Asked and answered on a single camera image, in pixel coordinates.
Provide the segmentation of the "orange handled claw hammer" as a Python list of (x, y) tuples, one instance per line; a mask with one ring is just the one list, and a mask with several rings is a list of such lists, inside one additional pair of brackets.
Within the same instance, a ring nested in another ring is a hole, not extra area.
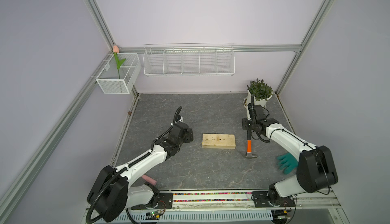
[(248, 159), (257, 158), (258, 156), (252, 152), (252, 130), (250, 129), (250, 122), (247, 117), (242, 119), (242, 128), (247, 132), (247, 151), (244, 156)]

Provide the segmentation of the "wooden block with nail holes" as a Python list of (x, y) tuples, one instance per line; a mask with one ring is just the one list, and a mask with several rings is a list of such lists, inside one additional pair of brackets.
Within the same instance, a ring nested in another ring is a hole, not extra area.
[(234, 134), (203, 134), (202, 148), (234, 150), (235, 136)]

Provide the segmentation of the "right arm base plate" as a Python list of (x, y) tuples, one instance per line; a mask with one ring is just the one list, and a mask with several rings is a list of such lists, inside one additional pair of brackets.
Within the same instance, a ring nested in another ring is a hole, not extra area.
[(296, 206), (293, 196), (281, 197), (275, 191), (253, 191), (251, 200), (256, 208)]

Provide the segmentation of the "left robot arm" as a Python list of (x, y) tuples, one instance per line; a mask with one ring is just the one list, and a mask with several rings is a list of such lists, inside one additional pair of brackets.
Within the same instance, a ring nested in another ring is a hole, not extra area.
[(145, 153), (120, 166), (104, 167), (87, 196), (90, 208), (86, 223), (93, 224), (100, 219), (109, 223), (125, 209), (138, 205), (157, 206), (159, 190), (149, 182), (133, 186), (134, 182), (153, 167), (175, 156), (184, 143), (193, 140), (193, 130), (187, 124), (177, 122), (171, 126), (166, 137), (155, 139)]

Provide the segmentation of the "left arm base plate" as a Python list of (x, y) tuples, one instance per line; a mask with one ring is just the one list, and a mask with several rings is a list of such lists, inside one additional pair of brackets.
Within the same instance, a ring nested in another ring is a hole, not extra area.
[(158, 193), (152, 197), (151, 201), (146, 205), (136, 205), (131, 207), (131, 210), (146, 210), (146, 209), (171, 209), (173, 205), (173, 193)]

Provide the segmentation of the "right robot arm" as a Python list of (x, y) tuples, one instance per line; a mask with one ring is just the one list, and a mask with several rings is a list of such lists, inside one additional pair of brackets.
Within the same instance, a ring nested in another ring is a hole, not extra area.
[(248, 141), (255, 132), (259, 140), (276, 142), (298, 162), (294, 176), (269, 186), (267, 199), (271, 206), (278, 207), (293, 195), (314, 193), (338, 183), (334, 159), (328, 147), (301, 139), (279, 121), (268, 118), (260, 105), (249, 103), (246, 110), (247, 118), (243, 119), (242, 126), (247, 130)]

